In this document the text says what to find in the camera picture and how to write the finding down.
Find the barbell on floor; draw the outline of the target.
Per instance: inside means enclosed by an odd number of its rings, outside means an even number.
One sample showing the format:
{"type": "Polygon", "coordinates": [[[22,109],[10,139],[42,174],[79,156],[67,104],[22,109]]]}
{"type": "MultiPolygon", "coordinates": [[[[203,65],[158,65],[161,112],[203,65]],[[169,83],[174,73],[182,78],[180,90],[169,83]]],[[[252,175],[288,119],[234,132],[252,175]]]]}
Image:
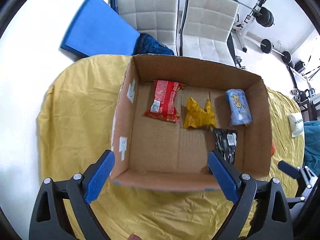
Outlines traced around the barbell on floor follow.
{"type": "Polygon", "coordinates": [[[282,61],[285,64],[289,64],[292,62],[292,56],[288,51],[279,52],[276,49],[274,49],[274,45],[271,43],[268,39],[263,39],[260,42],[260,49],[265,54],[270,54],[271,52],[275,52],[281,56],[282,61]]]}

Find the yellow snack packet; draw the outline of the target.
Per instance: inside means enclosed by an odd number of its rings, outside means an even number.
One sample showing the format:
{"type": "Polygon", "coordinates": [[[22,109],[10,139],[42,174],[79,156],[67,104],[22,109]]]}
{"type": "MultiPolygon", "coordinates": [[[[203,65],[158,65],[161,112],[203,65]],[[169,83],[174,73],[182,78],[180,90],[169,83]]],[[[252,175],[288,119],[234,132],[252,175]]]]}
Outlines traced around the yellow snack packet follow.
{"type": "Polygon", "coordinates": [[[192,97],[189,97],[186,105],[186,116],[184,119],[183,128],[198,129],[201,127],[215,127],[216,116],[212,107],[211,100],[206,99],[204,109],[192,97]]]}

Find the teal bean bag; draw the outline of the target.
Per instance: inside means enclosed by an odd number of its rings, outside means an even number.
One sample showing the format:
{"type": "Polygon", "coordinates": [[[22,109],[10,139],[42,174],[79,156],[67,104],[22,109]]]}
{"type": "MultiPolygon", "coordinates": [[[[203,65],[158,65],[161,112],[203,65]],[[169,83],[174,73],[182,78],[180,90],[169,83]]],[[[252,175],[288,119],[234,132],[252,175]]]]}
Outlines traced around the teal bean bag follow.
{"type": "Polygon", "coordinates": [[[303,165],[308,166],[318,177],[320,173],[320,123],[304,123],[305,150],[303,165]]]}

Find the white pillow pouch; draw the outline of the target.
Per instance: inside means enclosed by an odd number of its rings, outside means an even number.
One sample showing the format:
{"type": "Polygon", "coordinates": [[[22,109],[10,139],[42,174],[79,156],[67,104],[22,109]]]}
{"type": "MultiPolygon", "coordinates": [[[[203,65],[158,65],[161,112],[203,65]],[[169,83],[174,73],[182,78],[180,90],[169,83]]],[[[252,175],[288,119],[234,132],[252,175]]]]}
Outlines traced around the white pillow pouch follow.
{"type": "Polygon", "coordinates": [[[290,113],[287,117],[291,128],[291,136],[295,138],[302,135],[304,133],[304,121],[302,114],[300,112],[290,113]]]}

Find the black snack packet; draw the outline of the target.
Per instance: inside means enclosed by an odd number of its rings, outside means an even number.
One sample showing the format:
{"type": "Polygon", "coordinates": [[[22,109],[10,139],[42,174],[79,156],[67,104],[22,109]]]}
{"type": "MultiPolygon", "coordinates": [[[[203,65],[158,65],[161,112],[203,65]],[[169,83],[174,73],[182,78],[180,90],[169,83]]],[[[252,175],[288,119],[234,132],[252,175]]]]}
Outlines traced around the black snack packet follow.
{"type": "Polygon", "coordinates": [[[237,131],[223,128],[211,128],[210,130],[215,142],[215,148],[211,152],[216,151],[222,155],[227,163],[234,165],[238,136],[237,131]]]}

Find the white weight bench rack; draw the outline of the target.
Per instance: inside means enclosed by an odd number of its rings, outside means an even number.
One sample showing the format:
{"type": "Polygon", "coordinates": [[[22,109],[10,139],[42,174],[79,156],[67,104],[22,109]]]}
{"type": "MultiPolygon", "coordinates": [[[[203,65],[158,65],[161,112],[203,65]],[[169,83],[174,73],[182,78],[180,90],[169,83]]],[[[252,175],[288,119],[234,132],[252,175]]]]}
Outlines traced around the white weight bench rack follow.
{"type": "Polygon", "coordinates": [[[232,27],[232,31],[234,31],[235,36],[238,39],[240,46],[241,46],[241,49],[244,53],[247,52],[247,47],[245,45],[244,38],[247,35],[252,24],[254,23],[255,16],[261,15],[260,10],[266,1],[267,0],[257,0],[254,7],[249,7],[248,5],[246,5],[242,2],[239,2],[240,5],[242,5],[243,7],[246,7],[247,9],[250,10],[250,12],[247,14],[247,16],[245,17],[245,19],[243,21],[240,21],[240,20],[235,21],[235,23],[232,27]]]}

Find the white padded chair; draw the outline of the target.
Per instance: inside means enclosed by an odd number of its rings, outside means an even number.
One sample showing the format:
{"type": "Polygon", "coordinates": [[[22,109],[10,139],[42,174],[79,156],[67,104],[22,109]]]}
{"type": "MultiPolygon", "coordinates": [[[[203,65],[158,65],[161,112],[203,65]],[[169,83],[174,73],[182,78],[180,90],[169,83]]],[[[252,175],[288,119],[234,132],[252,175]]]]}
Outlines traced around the white padded chair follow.
{"type": "Polygon", "coordinates": [[[180,0],[117,0],[118,14],[139,33],[147,33],[178,55],[180,0]]]}
{"type": "Polygon", "coordinates": [[[235,66],[231,31],[237,0],[185,0],[180,55],[235,66]]]}

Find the red snack packet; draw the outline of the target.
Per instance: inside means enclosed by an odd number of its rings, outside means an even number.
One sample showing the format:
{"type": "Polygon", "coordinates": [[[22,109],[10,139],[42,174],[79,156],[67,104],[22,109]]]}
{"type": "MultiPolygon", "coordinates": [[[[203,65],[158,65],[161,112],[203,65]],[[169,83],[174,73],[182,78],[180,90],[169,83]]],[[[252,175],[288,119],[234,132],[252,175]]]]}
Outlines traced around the red snack packet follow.
{"type": "Polygon", "coordinates": [[[153,102],[144,116],[177,123],[180,115],[175,107],[175,99],[179,90],[185,89],[185,85],[179,82],[155,80],[153,102]]]}

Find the blue foam mat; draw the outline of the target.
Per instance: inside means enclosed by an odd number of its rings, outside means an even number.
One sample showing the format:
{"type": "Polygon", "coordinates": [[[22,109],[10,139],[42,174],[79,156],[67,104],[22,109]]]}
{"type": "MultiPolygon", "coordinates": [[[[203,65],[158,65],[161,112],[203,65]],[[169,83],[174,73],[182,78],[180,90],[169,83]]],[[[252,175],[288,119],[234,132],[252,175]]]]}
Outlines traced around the blue foam mat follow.
{"type": "Polygon", "coordinates": [[[84,0],[70,23],[61,48],[83,58],[134,53],[139,32],[104,0],[84,0]]]}

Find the open cardboard box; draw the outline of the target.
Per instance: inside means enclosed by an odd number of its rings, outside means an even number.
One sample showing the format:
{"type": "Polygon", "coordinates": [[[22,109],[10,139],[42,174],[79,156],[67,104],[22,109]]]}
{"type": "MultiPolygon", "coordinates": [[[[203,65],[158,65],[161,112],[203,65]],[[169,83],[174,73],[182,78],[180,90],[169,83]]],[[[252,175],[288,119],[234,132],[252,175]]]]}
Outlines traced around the open cardboard box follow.
{"type": "Polygon", "coordinates": [[[254,178],[268,175],[272,129],[263,79],[189,57],[136,55],[113,120],[111,180],[160,191],[218,188],[208,154],[225,134],[225,161],[254,178]]]}

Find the left white padded chair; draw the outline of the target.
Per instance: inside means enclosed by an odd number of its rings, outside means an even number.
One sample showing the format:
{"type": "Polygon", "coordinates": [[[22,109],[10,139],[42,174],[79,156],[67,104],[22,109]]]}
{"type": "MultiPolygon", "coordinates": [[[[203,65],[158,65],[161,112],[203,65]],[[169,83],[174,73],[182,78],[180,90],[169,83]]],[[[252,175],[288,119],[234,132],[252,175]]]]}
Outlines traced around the left white padded chair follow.
{"type": "Polygon", "coordinates": [[[178,55],[180,0],[117,0],[118,14],[139,33],[147,33],[178,55]]]}

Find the dark blue knitted cloth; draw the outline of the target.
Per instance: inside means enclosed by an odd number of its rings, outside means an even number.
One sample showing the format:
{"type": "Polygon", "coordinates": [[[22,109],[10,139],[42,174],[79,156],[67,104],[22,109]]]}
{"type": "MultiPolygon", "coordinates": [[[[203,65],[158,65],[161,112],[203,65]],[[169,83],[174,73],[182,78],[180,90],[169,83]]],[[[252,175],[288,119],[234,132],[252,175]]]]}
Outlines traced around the dark blue knitted cloth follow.
{"type": "Polygon", "coordinates": [[[147,33],[141,33],[136,41],[133,55],[174,55],[174,52],[166,45],[161,44],[147,33]]]}

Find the right white padded chair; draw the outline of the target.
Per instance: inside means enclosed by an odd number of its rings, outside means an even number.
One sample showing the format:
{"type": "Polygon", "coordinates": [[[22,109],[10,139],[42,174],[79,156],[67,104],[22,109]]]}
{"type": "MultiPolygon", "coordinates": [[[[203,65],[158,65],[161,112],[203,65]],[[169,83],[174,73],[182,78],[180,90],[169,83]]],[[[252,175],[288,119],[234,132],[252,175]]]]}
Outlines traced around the right white padded chair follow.
{"type": "Polygon", "coordinates": [[[231,31],[237,0],[185,0],[180,55],[235,66],[231,31]]]}

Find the orange snack packet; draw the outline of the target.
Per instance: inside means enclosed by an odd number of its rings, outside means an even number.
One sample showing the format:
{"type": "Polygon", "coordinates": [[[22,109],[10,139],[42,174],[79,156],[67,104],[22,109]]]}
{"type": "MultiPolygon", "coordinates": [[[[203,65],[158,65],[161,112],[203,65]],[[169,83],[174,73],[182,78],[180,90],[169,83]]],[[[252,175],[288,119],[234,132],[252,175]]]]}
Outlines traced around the orange snack packet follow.
{"type": "Polygon", "coordinates": [[[271,155],[274,155],[275,151],[276,151],[276,147],[275,147],[274,143],[272,143],[272,145],[271,145],[271,155]]]}

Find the light blue tissue pack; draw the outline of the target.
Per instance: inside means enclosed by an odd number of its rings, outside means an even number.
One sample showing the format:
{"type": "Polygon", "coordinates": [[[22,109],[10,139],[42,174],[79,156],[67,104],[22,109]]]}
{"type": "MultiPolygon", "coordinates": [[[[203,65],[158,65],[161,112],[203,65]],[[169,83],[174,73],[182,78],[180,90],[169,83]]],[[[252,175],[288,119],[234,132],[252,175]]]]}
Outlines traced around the light blue tissue pack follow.
{"type": "Polygon", "coordinates": [[[245,92],[242,89],[227,90],[226,100],[231,110],[231,126],[247,126],[253,121],[245,92]]]}

